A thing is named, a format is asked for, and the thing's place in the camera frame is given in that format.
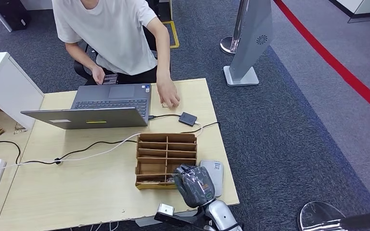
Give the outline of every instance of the red floor stripe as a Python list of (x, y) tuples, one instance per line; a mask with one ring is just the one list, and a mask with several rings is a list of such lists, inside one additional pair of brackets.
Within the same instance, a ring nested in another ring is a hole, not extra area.
[(365, 86), (356, 76), (354, 76), (340, 61), (338, 61), (297, 19), (288, 9), (282, 0), (273, 0), (293, 26), (307, 40), (321, 57), (347, 82), (358, 94), (360, 94), (370, 104), (370, 89)]

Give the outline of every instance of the metal stand base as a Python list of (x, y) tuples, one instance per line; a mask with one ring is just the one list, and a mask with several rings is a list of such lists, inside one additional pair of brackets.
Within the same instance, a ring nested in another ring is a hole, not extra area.
[(236, 49), (234, 49), (234, 51), (231, 51), (230, 49), (230, 47), (232, 46), (232, 39), (233, 39), (232, 36), (228, 36), (221, 40), (221, 51), (223, 51), (225, 54), (229, 54), (229, 55), (236, 54)]
[(228, 87), (251, 86), (259, 84), (259, 79), (257, 78), (256, 72), (254, 71), (253, 67), (251, 67), (249, 71), (247, 71), (245, 76), (240, 81), (233, 81), (229, 72), (229, 66), (224, 66), (224, 74)]
[(339, 223), (345, 216), (334, 206), (320, 201), (313, 201), (304, 205), (297, 218), (300, 231), (343, 231)]

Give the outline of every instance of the white t-shirt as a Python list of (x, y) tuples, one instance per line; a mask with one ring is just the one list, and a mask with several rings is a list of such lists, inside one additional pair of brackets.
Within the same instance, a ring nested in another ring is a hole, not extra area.
[(99, 0), (91, 10), (80, 0), (52, 2), (59, 39), (66, 43), (83, 39), (99, 53), (100, 66), (136, 75), (157, 65), (142, 27), (156, 15), (145, 0)]

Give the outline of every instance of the vent grille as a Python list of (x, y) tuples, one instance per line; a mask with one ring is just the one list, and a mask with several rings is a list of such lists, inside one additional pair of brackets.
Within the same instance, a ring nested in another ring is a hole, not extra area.
[(256, 44), (257, 45), (263, 45), (267, 42), (267, 36), (266, 35), (260, 35), (257, 39), (256, 39)]

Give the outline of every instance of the person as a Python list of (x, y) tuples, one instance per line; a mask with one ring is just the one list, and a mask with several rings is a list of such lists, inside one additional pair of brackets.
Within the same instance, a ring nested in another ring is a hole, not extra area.
[[(118, 84), (156, 82), (161, 103), (177, 107), (180, 98), (170, 74), (170, 36), (145, 0), (52, 0), (57, 35), (73, 59), (102, 84), (106, 72)], [(145, 26), (155, 37), (158, 60), (149, 49)], [(98, 52), (94, 62), (77, 42)]]

